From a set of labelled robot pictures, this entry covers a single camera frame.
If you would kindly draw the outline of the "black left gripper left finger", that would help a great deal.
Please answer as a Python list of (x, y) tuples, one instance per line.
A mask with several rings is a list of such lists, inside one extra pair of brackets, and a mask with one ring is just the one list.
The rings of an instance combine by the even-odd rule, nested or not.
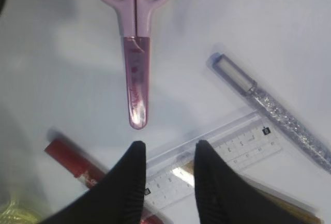
[(140, 223), (145, 184), (146, 146), (135, 141), (99, 183), (42, 223)]

